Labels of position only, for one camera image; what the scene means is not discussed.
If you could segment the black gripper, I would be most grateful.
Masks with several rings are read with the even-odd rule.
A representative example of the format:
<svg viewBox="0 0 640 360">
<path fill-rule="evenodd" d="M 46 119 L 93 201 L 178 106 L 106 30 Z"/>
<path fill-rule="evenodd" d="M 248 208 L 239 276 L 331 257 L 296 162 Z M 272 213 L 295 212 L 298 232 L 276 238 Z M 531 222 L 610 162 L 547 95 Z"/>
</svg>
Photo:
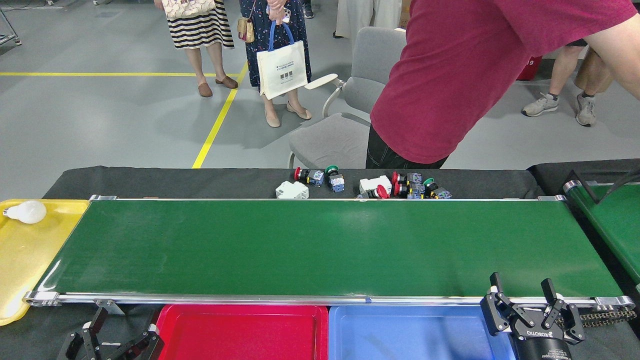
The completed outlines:
<svg viewBox="0 0 640 360">
<path fill-rule="evenodd" d="M 528 311 L 505 296 L 498 272 L 490 277 L 491 287 L 480 307 L 493 337 L 510 327 L 510 342 L 517 360 L 572 360 L 569 345 L 585 340 L 578 308 L 558 294 L 553 281 L 546 278 L 541 288 L 547 301 L 542 311 Z"/>
</svg>

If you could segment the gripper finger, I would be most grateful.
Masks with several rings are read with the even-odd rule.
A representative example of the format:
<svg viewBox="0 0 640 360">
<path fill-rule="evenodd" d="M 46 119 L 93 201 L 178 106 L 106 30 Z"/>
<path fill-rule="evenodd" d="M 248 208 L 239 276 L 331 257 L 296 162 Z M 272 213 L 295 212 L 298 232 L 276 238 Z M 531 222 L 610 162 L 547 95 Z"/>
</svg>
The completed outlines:
<svg viewBox="0 0 640 360">
<path fill-rule="evenodd" d="M 158 360 L 164 341 L 158 334 L 156 324 L 127 342 L 103 342 L 103 360 Z"/>
<path fill-rule="evenodd" d="M 85 324 L 80 332 L 72 332 L 64 340 L 61 350 L 57 354 L 57 360 L 75 360 L 84 351 L 85 360 L 102 360 L 98 333 L 102 329 L 108 311 L 100 306 L 92 321 Z"/>
</svg>

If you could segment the person's hand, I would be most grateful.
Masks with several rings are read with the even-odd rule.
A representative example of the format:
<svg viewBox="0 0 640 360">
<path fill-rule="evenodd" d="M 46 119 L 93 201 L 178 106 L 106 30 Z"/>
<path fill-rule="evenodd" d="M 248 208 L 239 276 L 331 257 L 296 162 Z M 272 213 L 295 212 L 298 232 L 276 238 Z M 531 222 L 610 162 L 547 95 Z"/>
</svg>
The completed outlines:
<svg viewBox="0 0 640 360">
<path fill-rule="evenodd" d="M 289 22 L 289 16 L 285 10 L 288 0 L 268 0 L 267 4 L 269 6 L 269 19 L 274 21 L 276 25 Z"/>
</svg>

